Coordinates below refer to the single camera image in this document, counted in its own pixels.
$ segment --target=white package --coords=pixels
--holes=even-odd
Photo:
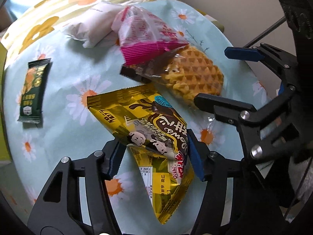
[[[122,5],[101,1],[75,17],[61,32],[83,41],[84,48],[93,48],[112,31],[114,18],[122,9]]]

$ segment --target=light blue tablecloth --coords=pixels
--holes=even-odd
[[[209,20],[179,1],[146,2],[140,6],[162,18],[183,33],[192,44],[205,50],[225,76],[222,96],[252,103],[256,108],[263,106],[266,102],[264,88],[245,62],[225,57],[224,49],[231,44]],[[115,44],[116,40],[117,36],[112,33],[95,48],[84,49],[81,42],[54,31],[28,47],[7,68],[4,115],[8,141],[18,175],[32,203],[62,157],[69,156],[72,160],[87,157],[95,150],[102,149],[113,138],[87,110],[85,100],[90,94],[138,84],[119,75],[124,59]],[[53,64],[43,99],[43,125],[36,127],[16,120],[27,62],[40,55],[43,57],[43,54],[51,57]],[[209,114],[193,112],[175,100],[164,87],[159,89],[197,135],[208,126]],[[243,153],[236,128],[215,122],[213,130],[215,138],[210,145],[211,150],[217,150],[225,158],[240,160]],[[123,192],[112,195],[111,200],[123,232],[139,235],[184,234],[192,228],[205,183],[195,178],[176,212],[165,225],[161,225],[154,216],[140,172],[129,152],[125,154],[116,179],[121,183]],[[84,220],[88,223],[84,202],[82,210]]]

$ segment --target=dark green snack bar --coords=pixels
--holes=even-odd
[[[28,70],[22,89],[20,116],[23,123],[41,123],[41,107],[51,58],[28,63]]]

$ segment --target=waffle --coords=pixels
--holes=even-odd
[[[187,103],[193,103],[199,93],[221,94],[224,75],[212,60],[192,46],[186,46],[177,53],[179,55],[169,61],[166,73],[162,75],[166,86],[175,95],[183,97]]]

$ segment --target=yellow snack bag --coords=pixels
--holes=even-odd
[[[187,125],[174,108],[147,84],[87,97],[91,113],[130,147],[154,212],[164,224],[193,179],[187,162]]]

